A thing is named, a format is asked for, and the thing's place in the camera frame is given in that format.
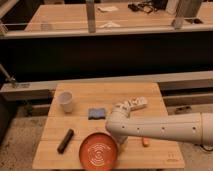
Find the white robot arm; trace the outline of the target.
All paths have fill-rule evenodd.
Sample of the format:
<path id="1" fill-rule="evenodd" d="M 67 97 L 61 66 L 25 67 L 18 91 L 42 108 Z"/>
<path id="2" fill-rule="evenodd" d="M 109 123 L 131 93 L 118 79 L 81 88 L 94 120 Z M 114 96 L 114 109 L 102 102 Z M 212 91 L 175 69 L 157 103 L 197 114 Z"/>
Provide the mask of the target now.
<path id="1" fill-rule="evenodd" d="M 135 136 L 213 146 L 213 113 L 134 118 L 131 109 L 128 103 L 118 103 L 106 120 L 106 130 L 120 144 Z"/>

